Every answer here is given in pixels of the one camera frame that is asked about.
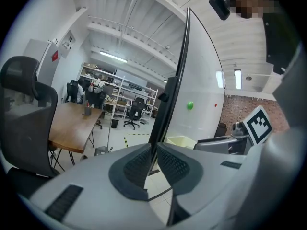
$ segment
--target black mesh office chair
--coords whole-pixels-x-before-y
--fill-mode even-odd
[[[142,116],[142,111],[145,108],[145,103],[144,102],[138,102],[138,101],[133,101],[132,102],[132,107],[130,109],[130,111],[128,112],[128,117],[131,118],[131,120],[129,121],[125,121],[124,126],[126,125],[132,125],[133,126],[133,130],[135,130],[135,126],[137,125],[138,127],[140,127],[138,124],[134,123],[133,120],[139,120]]]
[[[89,92],[87,89],[85,91],[85,98],[90,105],[94,104],[95,108],[101,109],[105,95],[102,92],[100,93],[95,93],[94,91]],[[102,129],[102,125],[100,124],[99,120],[97,121],[96,125],[99,126],[100,129]]]
[[[71,97],[71,102],[77,103],[77,95],[78,95],[78,83],[75,84],[74,82],[68,82],[66,84],[67,89],[67,97],[65,102],[68,101],[68,98]]]
[[[143,102],[144,103],[144,99],[143,98],[141,98],[141,97],[137,97],[137,98],[135,98],[135,101],[137,101],[137,102]]]
[[[8,177],[25,197],[59,174],[48,157],[58,95],[52,87],[35,81],[38,66],[36,59],[12,57],[0,73],[1,149],[5,159],[18,168],[11,168]]]

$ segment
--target person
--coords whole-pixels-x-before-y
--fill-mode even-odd
[[[266,62],[283,75],[301,45],[299,34],[278,0],[226,0],[230,12],[244,19],[262,18],[266,34]]]
[[[78,104],[82,104],[82,98],[83,98],[83,80],[79,79],[78,81],[78,93],[77,93],[77,102]]]

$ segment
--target chair headrest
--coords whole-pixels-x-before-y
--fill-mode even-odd
[[[38,66],[38,60],[31,57],[14,56],[8,59],[0,72],[1,86],[38,99],[35,89]]]

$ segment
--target wooden table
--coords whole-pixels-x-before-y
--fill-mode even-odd
[[[70,152],[83,153],[101,113],[102,110],[92,108],[92,114],[85,116],[83,105],[72,102],[58,105],[49,134],[50,145]]]

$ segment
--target computer monitor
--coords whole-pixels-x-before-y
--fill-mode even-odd
[[[113,86],[105,84],[102,90],[102,93],[104,93],[105,95],[111,96],[113,93]]]

